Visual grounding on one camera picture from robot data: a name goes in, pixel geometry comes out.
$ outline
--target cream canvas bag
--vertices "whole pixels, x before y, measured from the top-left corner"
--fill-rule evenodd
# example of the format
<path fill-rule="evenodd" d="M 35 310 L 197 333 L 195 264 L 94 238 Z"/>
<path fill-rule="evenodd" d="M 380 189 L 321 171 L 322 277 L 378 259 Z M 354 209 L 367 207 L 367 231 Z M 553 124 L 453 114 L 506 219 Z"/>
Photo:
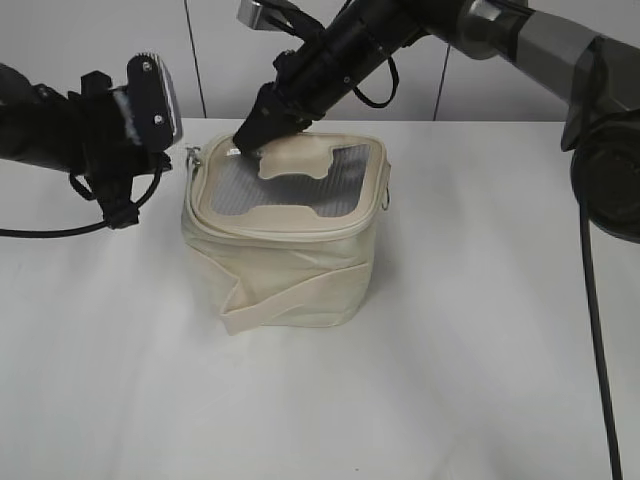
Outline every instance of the cream canvas bag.
<path fill-rule="evenodd" d="M 303 134 L 261 160 L 231 137 L 189 166 L 183 234 L 190 263 L 234 335 L 261 325 L 329 327 L 362 303 L 390 166 L 373 138 Z"/>

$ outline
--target bag lid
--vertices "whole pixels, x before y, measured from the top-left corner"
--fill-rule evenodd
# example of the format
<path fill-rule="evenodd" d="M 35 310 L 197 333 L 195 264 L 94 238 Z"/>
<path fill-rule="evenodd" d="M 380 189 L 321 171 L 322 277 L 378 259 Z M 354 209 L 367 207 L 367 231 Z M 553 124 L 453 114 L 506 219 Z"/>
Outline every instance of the bag lid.
<path fill-rule="evenodd" d="M 261 160 L 225 137 L 200 154 L 188 203 L 208 233 L 298 240 L 366 228 L 386 192 L 389 164 L 373 138 L 301 134 L 277 140 Z"/>

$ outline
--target zipper pull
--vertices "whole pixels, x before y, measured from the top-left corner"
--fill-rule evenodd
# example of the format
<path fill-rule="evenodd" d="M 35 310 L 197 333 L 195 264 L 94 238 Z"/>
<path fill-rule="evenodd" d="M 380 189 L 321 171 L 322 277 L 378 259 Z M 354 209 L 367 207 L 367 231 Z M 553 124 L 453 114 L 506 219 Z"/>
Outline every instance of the zipper pull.
<path fill-rule="evenodd" d="M 198 157 L 198 153 L 200 153 L 200 147 L 187 147 L 187 169 L 193 167 L 194 171 L 202 166 L 202 160 Z"/>
<path fill-rule="evenodd" d="M 387 198 L 382 202 L 382 210 L 385 212 L 389 211 L 389 207 L 391 206 L 391 190 L 389 186 L 387 186 Z"/>

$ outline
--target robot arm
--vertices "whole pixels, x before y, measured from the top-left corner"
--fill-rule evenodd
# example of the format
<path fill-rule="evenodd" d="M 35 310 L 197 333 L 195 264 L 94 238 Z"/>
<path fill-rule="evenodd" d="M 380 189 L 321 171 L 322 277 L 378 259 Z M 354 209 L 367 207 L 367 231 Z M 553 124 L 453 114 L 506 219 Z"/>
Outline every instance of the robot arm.
<path fill-rule="evenodd" d="M 127 74 L 128 85 L 113 88 L 107 75 L 90 73 L 82 77 L 81 93 L 67 98 L 0 64 L 0 158 L 68 173 L 78 193 L 99 203 L 104 222 L 96 227 L 138 223 L 142 202 L 131 200 L 133 179 L 155 174 L 157 187 L 171 168 L 164 151 L 182 135 L 171 79 L 159 57 L 134 57 Z M 49 238 L 71 232 L 0 236 L 23 233 Z"/>
<path fill-rule="evenodd" d="M 588 196 L 594 223 L 638 242 L 640 50 L 524 3 L 354 0 L 324 29 L 299 22 L 304 14 L 286 0 L 242 0 L 245 24 L 286 21 L 305 43 L 276 59 L 276 81 L 260 89 L 235 143 L 250 155 L 305 130 L 399 48 L 435 35 L 474 59 L 502 56 L 567 102 L 562 147 L 578 150 L 576 195 Z"/>

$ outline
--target white tabletop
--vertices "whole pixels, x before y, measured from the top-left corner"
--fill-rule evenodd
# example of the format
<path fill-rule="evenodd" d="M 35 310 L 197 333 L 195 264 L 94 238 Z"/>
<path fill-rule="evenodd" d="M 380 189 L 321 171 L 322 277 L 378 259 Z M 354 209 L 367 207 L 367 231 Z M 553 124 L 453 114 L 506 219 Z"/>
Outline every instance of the white tabletop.
<path fill-rule="evenodd" d="M 238 125 L 188 120 L 185 143 Z M 375 135 L 394 165 L 371 293 L 343 327 L 229 337 L 194 300 L 184 145 L 139 227 L 0 240 L 0 478 L 609 478 L 562 125 L 317 128 Z M 2 227 L 98 216 L 63 175 L 0 164 Z M 638 478 L 640 255 L 594 242 Z"/>

